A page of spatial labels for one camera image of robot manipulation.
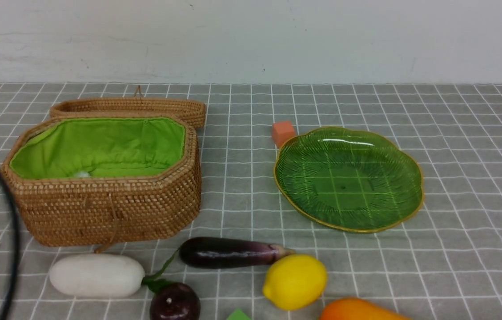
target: wicker basket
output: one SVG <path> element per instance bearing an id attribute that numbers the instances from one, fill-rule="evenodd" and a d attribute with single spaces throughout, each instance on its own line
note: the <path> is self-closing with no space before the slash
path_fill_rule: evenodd
<path id="1" fill-rule="evenodd" d="M 50 118 L 81 117 L 84 113 L 94 117 L 106 117 L 116 112 L 155 112 L 171 113 L 194 128 L 201 128 L 205 123 L 205 104 L 195 100 L 144 98 L 140 86 L 134 97 L 128 98 L 91 98 L 68 100 L 54 105 L 49 110 Z"/>
<path id="2" fill-rule="evenodd" d="M 112 118 L 145 117 L 145 113 L 103 112 Z M 97 118 L 80 113 L 79 118 Z M 185 128 L 181 159 L 157 176 L 134 178 L 64 178 L 28 180 L 9 166 L 29 139 L 56 125 L 64 115 L 23 133 L 5 158 L 1 170 L 16 197 L 25 225 L 48 247 L 165 239 L 178 233 L 198 215 L 201 204 L 201 167 L 195 129 L 173 115 Z"/>

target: orange fruit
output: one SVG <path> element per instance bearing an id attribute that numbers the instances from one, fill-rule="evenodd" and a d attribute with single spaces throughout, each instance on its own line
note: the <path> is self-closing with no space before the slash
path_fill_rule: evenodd
<path id="1" fill-rule="evenodd" d="M 319 320 L 410 320 L 359 298 L 343 298 L 326 305 Z"/>

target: lemon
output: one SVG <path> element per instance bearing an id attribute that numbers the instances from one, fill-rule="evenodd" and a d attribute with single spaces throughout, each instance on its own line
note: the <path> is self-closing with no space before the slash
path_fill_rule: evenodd
<path id="1" fill-rule="evenodd" d="M 271 265 L 263 294 L 278 308 L 296 310 L 318 299 L 327 280 L 326 267 L 316 258 L 290 255 Z"/>

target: black object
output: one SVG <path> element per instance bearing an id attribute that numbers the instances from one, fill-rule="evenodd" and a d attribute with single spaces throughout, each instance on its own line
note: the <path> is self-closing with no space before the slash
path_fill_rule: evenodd
<path id="1" fill-rule="evenodd" d="M 12 241 L 13 241 L 13 254 L 12 254 L 12 265 L 10 267 L 10 278 L 7 292 L 5 294 L 4 302 L 0 310 L 0 320 L 7 320 L 9 316 L 9 310 L 12 307 L 13 298 L 16 293 L 17 285 L 17 275 L 19 273 L 20 258 L 21 258 L 21 243 L 20 243 L 20 221 L 17 218 L 16 204 L 14 202 L 13 193 L 9 190 L 4 178 L 0 174 L 0 187 L 5 194 L 6 201 L 8 203 L 9 213 L 11 215 L 11 223 L 13 229 Z"/>

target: basket lid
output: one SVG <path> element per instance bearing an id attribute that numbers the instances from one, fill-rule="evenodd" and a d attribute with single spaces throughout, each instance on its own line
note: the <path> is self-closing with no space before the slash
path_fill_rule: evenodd
<path id="1" fill-rule="evenodd" d="M 68 100 L 53 105 L 49 110 L 50 118 L 76 118 L 94 115 L 104 117 L 115 113 L 131 113 L 143 117 L 151 113 L 157 115 L 173 115 L 194 128 L 205 124 L 205 103 L 189 99 L 146 98 L 142 96 L 138 86 L 133 97 L 98 97 L 89 99 Z"/>

